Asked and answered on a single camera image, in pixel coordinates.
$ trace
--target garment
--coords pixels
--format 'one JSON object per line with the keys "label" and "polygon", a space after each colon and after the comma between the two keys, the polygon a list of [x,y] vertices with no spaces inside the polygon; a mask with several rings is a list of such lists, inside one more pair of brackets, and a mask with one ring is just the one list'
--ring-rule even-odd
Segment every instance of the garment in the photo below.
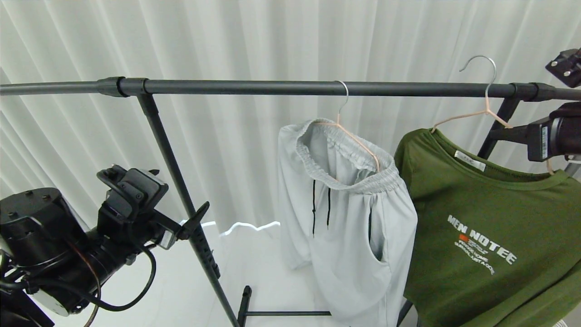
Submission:
{"label": "garment", "polygon": [[581,184],[468,154],[440,131],[395,155],[418,212],[405,297],[426,327],[553,326],[581,301]]}
{"label": "garment", "polygon": [[292,269],[312,263],[338,322],[395,327],[417,216],[393,158],[316,119],[278,138],[282,255]]}

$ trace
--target white backdrop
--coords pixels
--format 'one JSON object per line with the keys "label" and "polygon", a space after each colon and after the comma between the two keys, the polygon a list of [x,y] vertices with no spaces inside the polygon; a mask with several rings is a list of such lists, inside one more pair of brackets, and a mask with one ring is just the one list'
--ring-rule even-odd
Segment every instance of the white backdrop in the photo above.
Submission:
{"label": "white backdrop", "polygon": [[[109,76],[484,83],[491,71],[483,59],[458,72],[468,58],[484,54],[497,63],[497,83],[565,87],[544,65],[581,44],[581,15],[577,0],[2,1],[0,31],[3,84]],[[237,221],[272,221],[278,130],[318,116],[335,119],[343,101],[155,98],[194,203],[210,201],[205,220],[216,221],[221,232]],[[95,173],[117,163],[161,169],[171,190],[158,208],[177,221],[185,218],[135,99],[31,95],[0,101],[1,197],[55,186],[93,226],[106,191]],[[492,107],[500,102],[492,100]],[[560,103],[523,103],[511,123],[544,117]],[[470,98],[351,97],[342,123],[393,152],[406,132],[482,107],[482,99]],[[441,129],[477,152],[491,123],[490,117],[468,118]],[[500,142],[491,160],[546,171],[526,160],[523,145]]]}

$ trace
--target green t-shirt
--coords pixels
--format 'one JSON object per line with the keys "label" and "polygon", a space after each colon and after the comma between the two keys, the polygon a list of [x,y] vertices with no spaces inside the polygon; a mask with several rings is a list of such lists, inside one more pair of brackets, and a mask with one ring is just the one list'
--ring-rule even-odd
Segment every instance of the green t-shirt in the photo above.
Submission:
{"label": "green t-shirt", "polygon": [[581,301],[581,183],[502,168],[428,129],[395,160],[418,212],[404,295],[426,327],[549,327]]}

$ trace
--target metal hanger hook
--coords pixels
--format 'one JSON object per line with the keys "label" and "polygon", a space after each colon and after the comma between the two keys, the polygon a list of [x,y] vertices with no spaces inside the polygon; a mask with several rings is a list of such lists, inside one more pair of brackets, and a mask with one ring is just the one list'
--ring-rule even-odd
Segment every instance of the metal hanger hook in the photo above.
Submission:
{"label": "metal hanger hook", "polygon": [[490,59],[487,56],[483,56],[483,55],[473,56],[472,58],[468,59],[468,61],[466,61],[466,64],[464,65],[464,67],[462,69],[460,69],[460,71],[462,72],[464,69],[466,69],[466,67],[468,67],[468,64],[470,63],[470,61],[472,61],[472,59],[478,58],[478,57],[483,57],[483,58],[488,59],[488,61],[490,61],[490,63],[492,63],[492,66],[494,67],[494,75],[492,76],[492,80],[486,86],[485,95],[486,95],[486,97],[488,97],[488,89],[490,88],[490,86],[492,85],[492,83],[494,83],[494,80],[496,79],[496,63],[494,62],[494,60]]}
{"label": "metal hanger hook", "polygon": [[341,108],[339,108],[339,113],[337,114],[337,116],[341,115],[341,110],[343,109],[343,107],[347,104],[347,101],[349,101],[349,88],[347,87],[347,84],[345,84],[344,81],[338,81],[339,83],[343,84],[343,86],[345,87],[345,103],[343,103],[343,105],[341,106]]}

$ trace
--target white floor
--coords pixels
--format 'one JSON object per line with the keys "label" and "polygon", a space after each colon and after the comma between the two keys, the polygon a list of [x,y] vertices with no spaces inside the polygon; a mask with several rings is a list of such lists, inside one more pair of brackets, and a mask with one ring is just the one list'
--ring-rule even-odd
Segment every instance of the white floor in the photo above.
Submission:
{"label": "white floor", "polygon": [[[280,258],[279,226],[262,231],[238,227],[219,236],[215,226],[205,227],[206,236],[220,266],[220,282],[238,314],[244,286],[252,287],[251,311],[327,310],[309,267],[287,269]],[[94,327],[138,326],[229,326],[189,243],[177,243],[169,251],[155,249],[156,280],[149,293],[135,307],[123,312],[100,310]],[[103,299],[114,305],[131,301],[149,276],[149,261],[139,256],[132,266],[123,267],[103,287]],[[83,326],[92,306],[81,314],[60,317],[49,312],[56,326]],[[412,309],[402,327],[415,326]],[[575,327],[568,320],[569,327]],[[332,317],[249,317],[247,327],[339,327]]]}

